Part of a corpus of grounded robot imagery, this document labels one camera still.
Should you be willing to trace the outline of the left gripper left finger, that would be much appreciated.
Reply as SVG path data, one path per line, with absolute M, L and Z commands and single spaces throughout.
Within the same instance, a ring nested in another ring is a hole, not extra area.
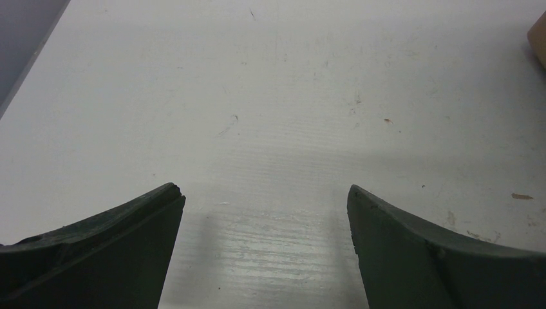
M 166 183 L 1 247 L 2 308 L 157 308 L 185 197 Z

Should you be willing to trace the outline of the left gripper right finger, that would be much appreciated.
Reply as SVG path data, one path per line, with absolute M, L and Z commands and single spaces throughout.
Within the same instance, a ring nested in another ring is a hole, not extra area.
M 357 185 L 347 199 L 370 308 L 544 308 L 545 254 L 464 236 Z

